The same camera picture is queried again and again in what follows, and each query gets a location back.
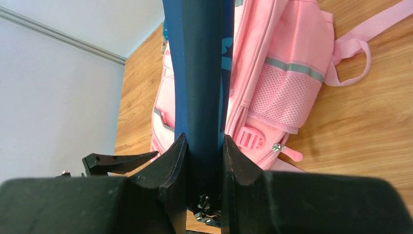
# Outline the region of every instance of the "dark blue post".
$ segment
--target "dark blue post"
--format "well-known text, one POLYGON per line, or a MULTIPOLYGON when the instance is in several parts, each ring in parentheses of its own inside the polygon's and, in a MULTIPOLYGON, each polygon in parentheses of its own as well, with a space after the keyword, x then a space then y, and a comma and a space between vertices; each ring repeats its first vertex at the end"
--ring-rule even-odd
POLYGON ((188 199, 196 205, 200 195, 214 197, 221 189, 234 0, 164 0, 164 10, 175 74, 175 138, 187 136, 197 186, 188 188, 194 191, 188 199))

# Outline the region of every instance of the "wooden surface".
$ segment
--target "wooden surface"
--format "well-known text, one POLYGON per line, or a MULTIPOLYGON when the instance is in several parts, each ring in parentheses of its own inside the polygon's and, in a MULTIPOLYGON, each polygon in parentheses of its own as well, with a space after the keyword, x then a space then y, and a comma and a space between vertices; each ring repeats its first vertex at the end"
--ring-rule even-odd
MULTIPOLYGON (((333 13, 336 36, 398 1, 320 0, 333 13)), ((147 152, 150 117, 161 78, 162 28, 126 62, 115 152, 147 152)), ((413 17, 369 42, 368 76, 347 87, 324 85, 306 124, 287 146, 304 154, 294 163, 308 172, 375 176, 391 182, 413 214, 413 17)), ((341 80, 361 74, 363 55, 338 66, 341 80)), ((188 229, 219 233, 188 215, 188 229)))

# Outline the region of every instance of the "reflective strip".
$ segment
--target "reflective strip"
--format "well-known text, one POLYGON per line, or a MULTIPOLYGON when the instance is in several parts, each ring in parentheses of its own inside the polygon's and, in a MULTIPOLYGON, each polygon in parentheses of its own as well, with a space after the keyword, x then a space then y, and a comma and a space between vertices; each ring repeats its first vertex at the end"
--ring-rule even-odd
POLYGON ((270 57, 265 58, 265 63, 268 64, 268 65, 283 69, 284 71, 301 72, 301 73, 307 74, 310 77, 320 81, 321 83, 324 82, 324 77, 323 77, 322 74, 320 74, 319 72, 314 71, 313 69, 311 69, 307 66, 304 66, 304 65, 295 64, 295 63, 286 64, 286 63, 283 63, 279 60, 276 60, 276 59, 270 58, 270 57))
POLYGON ((235 0, 235 7, 242 6, 243 3, 244 3, 244 0, 235 0))
POLYGON ((171 131, 171 132, 173 132, 173 133, 175 132, 175 130, 174 130, 173 128, 169 127, 168 125, 166 125, 166 124, 164 123, 164 120, 162 119, 161 112, 160 112, 158 109, 154 108, 153 112, 154 112, 155 114, 159 115, 159 117, 161 118, 161 122, 162 122, 162 125, 164 126, 164 128, 168 129, 169 131, 171 131))

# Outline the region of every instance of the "backpack handle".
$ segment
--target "backpack handle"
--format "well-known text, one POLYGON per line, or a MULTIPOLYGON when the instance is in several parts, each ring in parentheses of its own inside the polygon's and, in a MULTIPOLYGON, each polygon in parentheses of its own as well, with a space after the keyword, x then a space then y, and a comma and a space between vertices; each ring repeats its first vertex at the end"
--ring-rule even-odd
POLYGON ((334 44, 333 58, 327 69, 324 82, 330 86, 347 86, 364 78, 369 73, 372 64, 367 42, 411 14, 413 14, 413 0, 403 0, 369 18, 337 39, 334 44), (363 73, 359 77, 340 82, 335 65, 342 59, 350 58, 359 53, 365 53, 367 57, 363 73))
POLYGON ((329 86, 337 87, 337 86, 347 86, 350 84, 354 84, 357 81, 363 79, 367 73, 370 71, 370 67, 372 65, 372 55, 370 53, 369 44, 367 42, 359 40, 359 39, 350 39, 345 40, 342 42, 335 43, 334 45, 334 52, 333 58, 328 66, 327 73, 325 75, 324 83, 329 86), (342 60, 346 58, 353 57, 356 54, 365 53, 366 54, 366 67, 364 68, 363 73, 356 78, 351 78, 340 82, 338 79, 336 65, 342 60))

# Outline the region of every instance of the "plastic buckle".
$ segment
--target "plastic buckle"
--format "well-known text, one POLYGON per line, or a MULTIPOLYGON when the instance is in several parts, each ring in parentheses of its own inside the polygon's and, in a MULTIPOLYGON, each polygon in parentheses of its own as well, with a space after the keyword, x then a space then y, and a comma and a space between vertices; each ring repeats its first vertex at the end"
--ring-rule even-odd
POLYGON ((255 128, 241 127, 235 143, 242 148, 258 149, 265 144, 264 135, 255 128))

